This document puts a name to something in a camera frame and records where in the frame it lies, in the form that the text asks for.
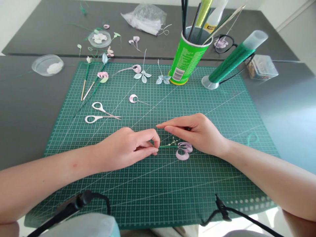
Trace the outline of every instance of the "white wall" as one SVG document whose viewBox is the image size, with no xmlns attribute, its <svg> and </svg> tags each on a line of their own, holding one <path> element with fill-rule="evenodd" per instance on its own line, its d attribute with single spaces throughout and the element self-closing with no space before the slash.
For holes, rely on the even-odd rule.
<svg viewBox="0 0 316 237">
<path fill-rule="evenodd" d="M 309 0 L 265 0 L 259 10 L 276 29 Z"/>
<path fill-rule="evenodd" d="M 40 0 L 0 1 L 0 52 L 30 16 Z"/>
<path fill-rule="evenodd" d="M 316 74 L 316 2 L 310 5 L 279 34 L 296 56 Z"/>
</svg>

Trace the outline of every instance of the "storage box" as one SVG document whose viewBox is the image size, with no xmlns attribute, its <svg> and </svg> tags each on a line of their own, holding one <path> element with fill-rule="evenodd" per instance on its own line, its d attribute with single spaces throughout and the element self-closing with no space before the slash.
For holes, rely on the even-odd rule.
<svg viewBox="0 0 316 237">
<path fill-rule="evenodd" d="M 271 57 L 268 55 L 256 54 L 250 64 L 247 66 L 251 79 L 267 81 L 277 75 L 277 72 Z"/>
</svg>

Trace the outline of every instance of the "cotton ball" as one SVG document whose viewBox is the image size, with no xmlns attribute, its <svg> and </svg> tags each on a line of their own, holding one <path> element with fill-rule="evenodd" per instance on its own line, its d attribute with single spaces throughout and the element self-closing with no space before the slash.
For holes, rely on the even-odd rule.
<svg viewBox="0 0 316 237">
<path fill-rule="evenodd" d="M 47 73 L 48 74 L 57 74 L 58 72 L 60 72 L 60 70 L 63 68 L 63 63 L 59 62 L 59 63 L 54 63 L 51 64 L 48 69 L 47 69 Z"/>
</svg>

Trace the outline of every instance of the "forearm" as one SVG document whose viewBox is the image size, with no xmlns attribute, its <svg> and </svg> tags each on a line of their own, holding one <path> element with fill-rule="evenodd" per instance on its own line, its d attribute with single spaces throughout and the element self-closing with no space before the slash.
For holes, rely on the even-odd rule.
<svg viewBox="0 0 316 237">
<path fill-rule="evenodd" d="M 63 186 L 93 174 L 93 146 L 0 171 L 0 224 L 12 223 Z"/>
<path fill-rule="evenodd" d="M 316 221 L 316 175 L 284 160 L 229 141 L 221 157 L 244 173 L 285 211 Z"/>
</svg>

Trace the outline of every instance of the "plastic bag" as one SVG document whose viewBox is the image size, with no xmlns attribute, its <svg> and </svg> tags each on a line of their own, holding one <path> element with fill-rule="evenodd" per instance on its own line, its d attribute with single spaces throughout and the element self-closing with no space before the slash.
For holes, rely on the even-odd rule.
<svg viewBox="0 0 316 237">
<path fill-rule="evenodd" d="M 167 13 L 152 4 L 140 4 L 133 12 L 121 15 L 132 27 L 152 35 L 158 35 L 167 17 Z"/>
</svg>

